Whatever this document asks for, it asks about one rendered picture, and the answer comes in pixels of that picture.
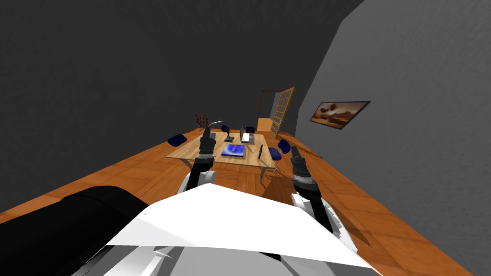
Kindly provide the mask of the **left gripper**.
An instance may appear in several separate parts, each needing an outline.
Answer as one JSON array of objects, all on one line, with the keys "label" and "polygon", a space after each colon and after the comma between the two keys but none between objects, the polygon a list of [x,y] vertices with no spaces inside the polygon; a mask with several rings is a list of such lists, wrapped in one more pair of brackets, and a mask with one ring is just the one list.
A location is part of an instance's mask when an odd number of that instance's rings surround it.
[{"label": "left gripper", "polygon": [[210,127],[206,127],[201,138],[199,145],[199,157],[212,157],[216,140],[211,133]]}]

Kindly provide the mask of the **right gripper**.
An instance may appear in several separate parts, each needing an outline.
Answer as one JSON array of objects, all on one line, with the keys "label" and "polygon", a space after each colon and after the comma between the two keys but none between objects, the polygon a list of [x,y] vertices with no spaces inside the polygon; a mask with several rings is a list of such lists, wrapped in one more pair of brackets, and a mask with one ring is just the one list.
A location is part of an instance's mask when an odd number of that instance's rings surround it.
[{"label": "right gripper", "polygon": [[291,147],[292,172],[294,176],[310,177],[310,172],[307,169],[305,158],[303,158],[296,146]]}]

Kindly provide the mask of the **wooden table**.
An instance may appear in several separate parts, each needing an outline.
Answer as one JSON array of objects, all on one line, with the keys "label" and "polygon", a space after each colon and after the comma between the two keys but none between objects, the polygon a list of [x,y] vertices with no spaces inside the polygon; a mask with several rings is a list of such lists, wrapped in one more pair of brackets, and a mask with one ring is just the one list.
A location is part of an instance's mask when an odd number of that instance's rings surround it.
[{"label": "wooden table", "polygon": [[[179,147],[177,150],[173,151],[169,155],[168,158],[178,159],[184,162],[189,168],[192,167],[191,162],[195,160],[199,153],[199,145],[200,138],[202,134],[199,134],[197,138],[192,139],[190,142],[185,145]],[[242,158],[239,157],[223,157],[221,155],[223,149],[228,144],[224,140],[226,138],[226,133],[217,132],[216,133],[216,145],[214,147],[214,163],[215,164],[232,164],[232,165],[241,165],[247,167],[257,167],[261,170],[260,174],[260,182],[262,182],[262,177],[264,176],[265,171],[275,169],[275,162],[272,160],[267,142],[262,134],[255,134],[255,142],[253,144],[246,143],[245,144],[245,153]],[[261,159],[258,159],[259,148],[263,145],[263,152],[261,155]]]}]

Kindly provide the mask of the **blue book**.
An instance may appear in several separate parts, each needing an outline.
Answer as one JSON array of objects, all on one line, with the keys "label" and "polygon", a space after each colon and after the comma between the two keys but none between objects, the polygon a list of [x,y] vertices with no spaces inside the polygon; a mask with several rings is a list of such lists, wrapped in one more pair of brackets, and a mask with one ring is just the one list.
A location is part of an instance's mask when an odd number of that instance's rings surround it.
[{"label": "blue book", "polygon": [[223,149],[221,155],[228,157],[242,158],[245,153],[245,145],[243,144],[227,144]]}]

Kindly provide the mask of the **grey laptop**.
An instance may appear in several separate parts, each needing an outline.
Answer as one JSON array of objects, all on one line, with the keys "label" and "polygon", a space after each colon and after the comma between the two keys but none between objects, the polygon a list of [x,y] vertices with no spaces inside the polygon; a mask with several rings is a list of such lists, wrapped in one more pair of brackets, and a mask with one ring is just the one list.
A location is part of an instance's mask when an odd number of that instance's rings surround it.
[{"label": "grey laptop", "polygon": [[240,129],[241,143],[253,144],[255,142],[254,134],[246,133],[245,129],[246,129],[246,127],[244,127],[244,124],[242,124],[241,129]]}]

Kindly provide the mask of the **wooden glazed door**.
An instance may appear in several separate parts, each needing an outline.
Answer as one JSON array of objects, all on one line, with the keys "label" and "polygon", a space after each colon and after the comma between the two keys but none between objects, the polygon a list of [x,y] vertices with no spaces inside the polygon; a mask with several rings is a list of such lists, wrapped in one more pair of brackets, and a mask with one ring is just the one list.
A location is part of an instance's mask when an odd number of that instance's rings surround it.
[{"label": "wooden glazed door", "polygon": [[284,90],[280,93],[280,97],[276,106],[276,110],[274,113],[274,117],[272,120],[271,132],[274,138],[277,138],[279,130],[282,126],[285,113],[288,110],[290,105],[291,97],[294,94],[295,87],[291,87],[287,90]]}]

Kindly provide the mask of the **framed landscape picture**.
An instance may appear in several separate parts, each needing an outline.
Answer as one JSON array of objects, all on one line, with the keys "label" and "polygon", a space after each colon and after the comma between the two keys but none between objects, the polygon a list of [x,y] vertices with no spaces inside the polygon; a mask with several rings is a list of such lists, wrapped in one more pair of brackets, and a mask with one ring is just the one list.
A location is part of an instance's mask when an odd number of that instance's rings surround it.
[{"label": "framed landscape picture", "polygon": [[371,101],[321,102],[310,122],[342,130],[370,103]]}]

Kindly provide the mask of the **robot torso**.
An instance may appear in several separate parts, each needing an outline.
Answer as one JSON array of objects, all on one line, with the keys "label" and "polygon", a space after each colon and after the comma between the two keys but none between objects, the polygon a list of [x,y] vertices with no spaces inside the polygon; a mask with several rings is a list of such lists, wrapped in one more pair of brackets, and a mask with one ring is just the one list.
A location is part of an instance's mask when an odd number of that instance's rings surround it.
[{"label": "robot torso", "polygon": [[72,276],[381,276],[299,207],[204,184],[149,205]]}]

